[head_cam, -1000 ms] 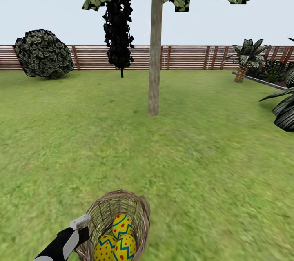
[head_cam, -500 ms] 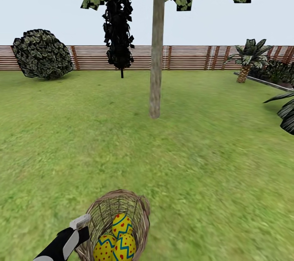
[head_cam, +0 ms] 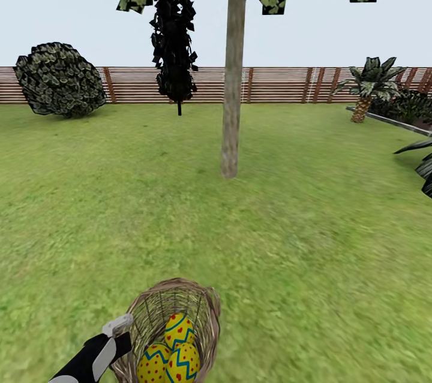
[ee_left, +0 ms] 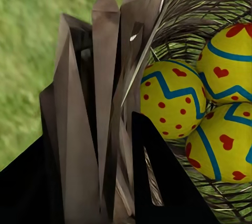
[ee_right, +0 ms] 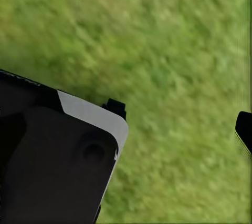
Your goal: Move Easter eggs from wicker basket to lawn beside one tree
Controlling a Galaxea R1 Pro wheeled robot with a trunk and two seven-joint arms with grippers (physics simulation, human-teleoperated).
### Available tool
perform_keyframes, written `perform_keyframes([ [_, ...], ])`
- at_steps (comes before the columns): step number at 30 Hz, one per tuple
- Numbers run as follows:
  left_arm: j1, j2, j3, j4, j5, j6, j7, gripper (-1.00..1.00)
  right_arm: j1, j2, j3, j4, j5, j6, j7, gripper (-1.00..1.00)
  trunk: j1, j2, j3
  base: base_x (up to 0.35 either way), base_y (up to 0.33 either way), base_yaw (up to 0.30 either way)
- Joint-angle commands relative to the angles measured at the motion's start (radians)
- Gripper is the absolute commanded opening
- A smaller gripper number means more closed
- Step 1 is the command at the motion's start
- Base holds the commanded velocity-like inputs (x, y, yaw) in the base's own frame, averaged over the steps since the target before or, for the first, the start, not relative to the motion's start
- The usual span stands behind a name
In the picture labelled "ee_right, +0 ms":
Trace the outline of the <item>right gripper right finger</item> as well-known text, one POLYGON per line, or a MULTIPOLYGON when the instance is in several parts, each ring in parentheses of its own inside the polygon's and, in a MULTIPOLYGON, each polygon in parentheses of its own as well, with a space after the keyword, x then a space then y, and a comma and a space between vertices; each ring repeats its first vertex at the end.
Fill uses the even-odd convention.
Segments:
POLYGON ((235 129, 252 154, 252 114, 241 111, 238 115, 235 129))

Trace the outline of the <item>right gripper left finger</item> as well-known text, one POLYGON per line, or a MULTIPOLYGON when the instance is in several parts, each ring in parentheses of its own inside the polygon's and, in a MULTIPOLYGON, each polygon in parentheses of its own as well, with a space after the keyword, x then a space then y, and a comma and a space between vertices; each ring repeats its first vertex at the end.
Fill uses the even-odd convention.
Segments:
POLYGON ((0 175, 27 132, 22 111, 0 117, 0 175))

